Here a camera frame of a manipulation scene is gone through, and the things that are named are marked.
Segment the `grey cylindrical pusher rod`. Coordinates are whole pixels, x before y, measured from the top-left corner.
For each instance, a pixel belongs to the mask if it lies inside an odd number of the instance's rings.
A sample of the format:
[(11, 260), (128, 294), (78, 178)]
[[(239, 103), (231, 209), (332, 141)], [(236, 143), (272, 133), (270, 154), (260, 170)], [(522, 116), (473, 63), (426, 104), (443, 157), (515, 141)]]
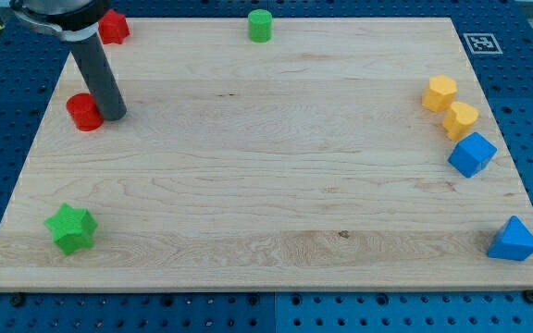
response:
[(109, 121), (122, 119), (127, 107), (99, 37), (93, 34), (71, 42), (69, 49), (102, 118)]

